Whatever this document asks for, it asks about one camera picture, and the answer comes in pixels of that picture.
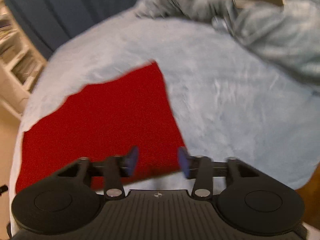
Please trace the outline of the red knit sweater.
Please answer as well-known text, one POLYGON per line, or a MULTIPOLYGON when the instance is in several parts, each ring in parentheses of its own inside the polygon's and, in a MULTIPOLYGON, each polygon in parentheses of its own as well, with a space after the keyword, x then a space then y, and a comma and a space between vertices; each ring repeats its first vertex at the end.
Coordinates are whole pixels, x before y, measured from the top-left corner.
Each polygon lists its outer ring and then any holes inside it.
POLYGON ((156 62, 109 82, 86 85, 26 131, 17 192, 67 164, 103 161, 139 149, 129 182, 176 172, 183 146, 163 74, 156 62))

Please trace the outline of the light blue bed sheet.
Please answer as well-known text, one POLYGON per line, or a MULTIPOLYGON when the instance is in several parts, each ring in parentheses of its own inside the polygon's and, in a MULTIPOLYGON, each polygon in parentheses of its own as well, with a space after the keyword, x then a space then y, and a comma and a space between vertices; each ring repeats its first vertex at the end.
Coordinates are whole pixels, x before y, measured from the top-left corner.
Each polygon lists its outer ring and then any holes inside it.
MULTIPOLYGON (((298 189, 319 163, 318 90, 241 48, 208 23, 138 18, 126 11, 88 29, 50 58, 23 113, 9 197, 26 131, 86 85, 150 62, 163 74, 184 146, 216 161, 237 157, 298 189)), ((190 189, 178 172, 129 182, 132 189, 190 189)))

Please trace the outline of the white shelf unit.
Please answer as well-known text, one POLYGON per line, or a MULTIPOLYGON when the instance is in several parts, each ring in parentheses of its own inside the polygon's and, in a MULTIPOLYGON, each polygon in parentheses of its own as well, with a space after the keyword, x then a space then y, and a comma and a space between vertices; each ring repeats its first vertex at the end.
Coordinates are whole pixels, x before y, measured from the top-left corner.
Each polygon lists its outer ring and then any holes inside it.
POLYGON ((46 64, 1 0, 1 105, 17 119, 46 64))

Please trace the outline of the grey-blue fleece blanket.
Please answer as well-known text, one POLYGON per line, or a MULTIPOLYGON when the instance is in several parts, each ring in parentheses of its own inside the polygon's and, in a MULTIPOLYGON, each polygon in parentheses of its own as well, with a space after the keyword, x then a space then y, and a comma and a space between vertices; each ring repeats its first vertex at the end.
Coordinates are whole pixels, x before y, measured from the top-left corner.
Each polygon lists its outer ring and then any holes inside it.
POLYGON ((294 77, 319 84, 319 0, 237 9, 232 0, 138 0, 139 17, 183 16, 225 30, 244 48, 294 77))

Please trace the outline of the dark blue curtain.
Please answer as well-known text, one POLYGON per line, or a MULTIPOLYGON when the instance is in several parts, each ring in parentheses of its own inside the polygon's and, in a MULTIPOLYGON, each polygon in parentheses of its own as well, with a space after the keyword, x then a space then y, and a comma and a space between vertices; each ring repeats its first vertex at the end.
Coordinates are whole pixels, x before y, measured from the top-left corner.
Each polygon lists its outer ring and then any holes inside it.
POLYGON ((4 0, 35 48, 49 59, 61 45, 137 0, 4 0))

